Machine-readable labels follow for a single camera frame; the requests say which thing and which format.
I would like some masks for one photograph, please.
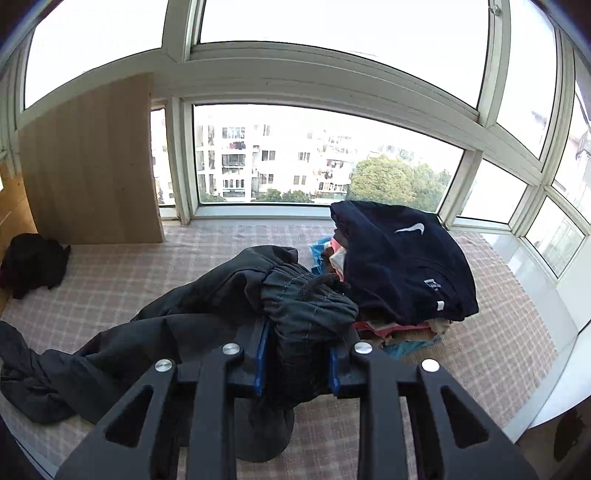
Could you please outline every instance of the black metal bracket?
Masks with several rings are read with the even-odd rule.
[[[234,399],[264,392],[270,325],[243,327],[199,361],[148,370],[66,459],[57,480],[174,480],[183,424],[189,480],[235,480]],[[420,480],[534,480],[533,468],[436,361],[395,361],[351,331],[330,351],[329,388],[361,399],[359,480],[407,479],[400,397]],[[175,398],[188,388],[192,408]]]

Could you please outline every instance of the blue plastic part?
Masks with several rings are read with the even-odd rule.
[[[262,328],[261,343],[259,343],[258,350],[256,351],[256,373],[254,388],[257,396],[262,395],[262,390],[265,388],[265,348],[267,347],[267,339],[269,338],[269,332],[271,331],[271,322],[265,321],[265,325]]]
[[[329,358],[329,389],[335,397],[339,395],[340,390],[340,381],[337,374],[338,370],[339,357],[336,354],[336,350],[331,348]]]

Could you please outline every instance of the navy jacket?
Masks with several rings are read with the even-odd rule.
[[[437,215],[374,202],[339,202],[330,210],[349,243],[343,273],[365,317],[417,325],[478,312],[466,257]]]

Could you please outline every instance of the nike logo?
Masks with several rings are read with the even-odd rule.
[[[398,233],[398,232],[412,232],[414,230],[420,230],[421,231],[421,235],[422,235],[423,232],[425,231],[425,226],[422,223],[415,223],[413,226],[410,226],[408,228],[401,228],[400,230],[396,230],[394,233]]]

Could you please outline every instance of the plaid mat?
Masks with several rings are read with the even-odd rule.
[[[332,233],[323,226],[165,224],[166,241],[150,245],[74,246],[60,288],[41,288],[11,300],[2,320],[14,325],[37,352],[74,352],[96,333],[128,321],[171,288],[199,278],[253,245],[296,247],[311,267],[309,245]],[[480,313],[456,323],[444,339],[410,355],[436,358],[501,427],[529,399],[557,352],[544,323],[517,279],[478,234],[453,233],[472,268]],[[73,417],[55,426],[32,424],[0,395],[6,424],[40,454],[60,465],[92,425]],[[238,462],[242,479],[355,479],[359,405],[325,395],[295,409],[290,445],[265,464]],[[405,416],[407,450],[412,452]],[[183,477],[185,459],[179,463]],[[410,478],[416,478],[409,465]]]

